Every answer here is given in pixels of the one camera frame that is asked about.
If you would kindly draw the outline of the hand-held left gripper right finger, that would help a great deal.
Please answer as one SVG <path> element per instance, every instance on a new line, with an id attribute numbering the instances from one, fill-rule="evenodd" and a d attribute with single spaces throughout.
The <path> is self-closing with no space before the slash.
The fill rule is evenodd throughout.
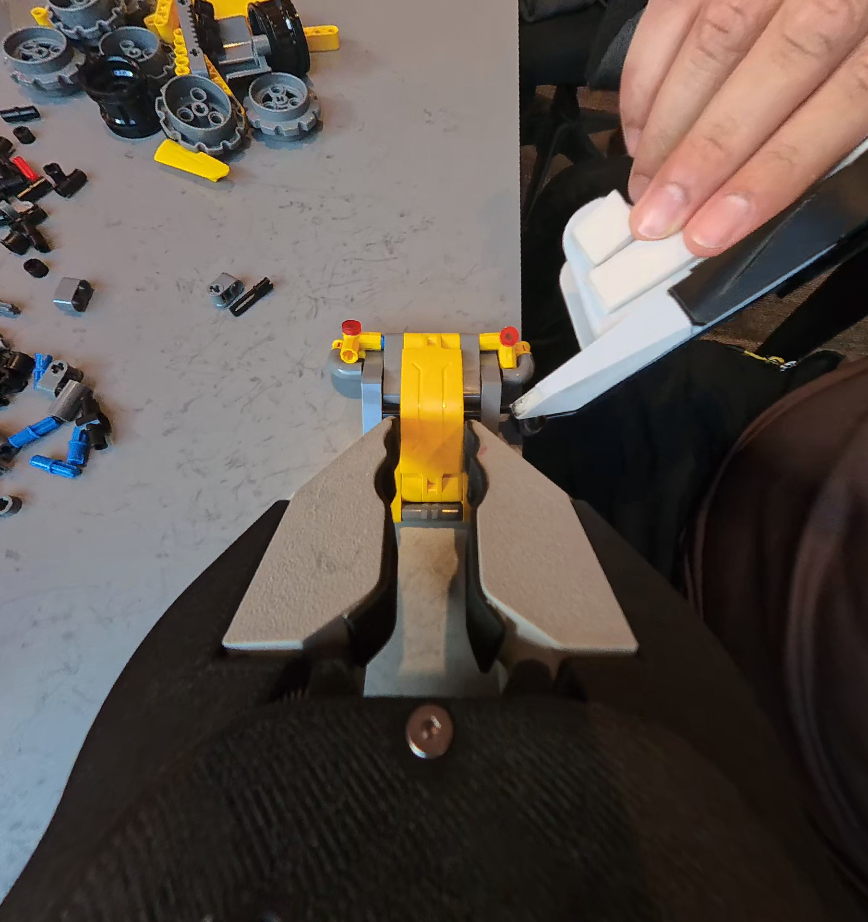
<path id="1" fill-rule="evenodd" d="M 474 575 L 495 655 L 635 655 L 639 645 L 566 492 L 499 435 L 467 424 Z"/>

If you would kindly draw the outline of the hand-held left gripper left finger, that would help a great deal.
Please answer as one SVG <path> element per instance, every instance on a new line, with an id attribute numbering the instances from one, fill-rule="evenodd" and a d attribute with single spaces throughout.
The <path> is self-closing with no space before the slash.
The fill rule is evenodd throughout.
<path id="1" fill-rule="evenodd" d="M 397 549 L 394 420 L 378 423 L 292 497 L 227 629 L 227 651 L 372 655 L 391 630 Z"/>

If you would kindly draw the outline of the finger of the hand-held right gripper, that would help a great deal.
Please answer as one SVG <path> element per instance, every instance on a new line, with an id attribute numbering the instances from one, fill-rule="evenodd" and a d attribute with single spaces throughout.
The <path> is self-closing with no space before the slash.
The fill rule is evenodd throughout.
<path id="1" fill-rule="evenodd" d="M 661 356 L 690 340 L 695 328 L 664 291 L 649 291 L 626 305 L 611 329 L 516 400 L 518 420 L 569 414 L 600 397 Z"/>

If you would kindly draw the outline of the yellow curved brick assembly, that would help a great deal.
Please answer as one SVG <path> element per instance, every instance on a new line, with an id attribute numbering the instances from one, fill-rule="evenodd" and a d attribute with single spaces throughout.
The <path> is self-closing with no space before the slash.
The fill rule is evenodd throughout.
<path id="1" fill-rule="evenodd" d="M 381 333 L 347 319 L 328 367 L 336 389 L 361 402 L 363 432 L 398 421 L 394 522 L 468 519 L 468 421 L 497 432 L 534 372 L 515 327 L 486 333 Z"/>

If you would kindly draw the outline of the grey desk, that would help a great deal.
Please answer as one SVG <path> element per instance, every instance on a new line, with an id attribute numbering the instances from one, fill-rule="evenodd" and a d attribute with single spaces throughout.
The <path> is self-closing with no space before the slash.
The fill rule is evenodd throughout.
<path id="1" fill-rule="evenodd" d="M 80 368 L 114 428 L 81 478 L 22 462 L 0 491 L 0 903 L 102 702 L 156 620 L 274 501 L 360 435 L 326 375 L 343 320 L 380 331 L 520 325 L 516 2 L 296 2 L 335 24 L 313 59 L 321 130 L 259 137 L 220 182 L 107 131 L 83 94 L 34 98 L 33 279 L 0 244 L 0 330 Z M 242 316 L 221 273 L 274 290 Z"/>

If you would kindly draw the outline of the person's right hand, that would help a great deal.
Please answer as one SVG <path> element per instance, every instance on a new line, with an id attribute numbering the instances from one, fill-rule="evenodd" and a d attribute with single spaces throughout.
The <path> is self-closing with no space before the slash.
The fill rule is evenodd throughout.
<path id="1" fill-rule="evenodd" d="M 619 108 L 633 237 L 717 255 L 868 136 L 868 1 L 651 1 Z"/>

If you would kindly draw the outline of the small black connector piece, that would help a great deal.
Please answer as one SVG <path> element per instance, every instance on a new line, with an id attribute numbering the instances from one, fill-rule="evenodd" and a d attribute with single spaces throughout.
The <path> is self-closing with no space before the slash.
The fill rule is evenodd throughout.
<path id="1" fill-rule="evenodd" d="M 257 302 L 270 294 L 274 287 L 274 283 L 270 279 L 260 279 L 229 306 L 230 314 L 235 317 L 242 316 Z"/>

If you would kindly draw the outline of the yellow wedge panel piece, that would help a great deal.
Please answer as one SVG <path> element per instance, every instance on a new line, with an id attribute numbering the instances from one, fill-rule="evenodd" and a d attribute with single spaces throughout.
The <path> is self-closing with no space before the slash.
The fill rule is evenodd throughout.
<path id="1" fill-rule="evenodd" d="M 170 139 L 164 140 L 158 146 L 154 160 L 158 164 L 210 182 L 218 182 L 230 173 L 230 167 L 221 160 L 204 152 L 186 149 Z"/>

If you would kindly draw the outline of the pile of small brick parts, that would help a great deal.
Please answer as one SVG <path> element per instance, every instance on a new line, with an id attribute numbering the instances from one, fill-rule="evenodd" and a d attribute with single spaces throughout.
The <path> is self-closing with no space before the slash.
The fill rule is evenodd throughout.
<path id="1" fill-rule="evenodd" d="M 10 254 L 25 256 L 25 272 L 42 279 L 49 266 L 40 257 L 51 247 L 43 231 L 48 215 L 41 201 L 50 193 L 71 196 L 84 187 L 86 176 L 81 170 L 66 172 L 57 163 L 36 170 L 17 152 L 16 142 L 35 140 L 28 124 L 39 117 L 36 107 L 1 109 L 0 116 L 13 129 L 13 139 L 0 135 L 0 243 Z M 48 409 L 12 434 L 0 432 L 0 478 L 23 451 L 66 428 L 72 431 L 64 457 L 36 454 L 27 462 L 58 478 L 81 476 L 89 456 L 108 449 L 112 438 L 111 423 L 93 387 L 73 364 L 49 353 L 22 352 L 0 331 L 0 411 L 28 387 L 48 398 Z M 18 513 L 22 505 L 20 497 L 0 494 L 0 519 Z"/>

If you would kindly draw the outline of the heap of grey wheel hubs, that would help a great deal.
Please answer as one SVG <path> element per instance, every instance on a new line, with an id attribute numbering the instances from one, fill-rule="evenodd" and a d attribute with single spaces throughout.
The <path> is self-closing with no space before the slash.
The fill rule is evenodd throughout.
<path id="1" fill-rule="evenodd" d="M 254 130 L 299 141 L 321 125 L 311 54 L 336 26 L 304 26 L 293 2 L 58 1 L 2 42 L 13 80 L 34 94 L 77 90 L 108 130 L 163 133 L 222 162 Z"/>

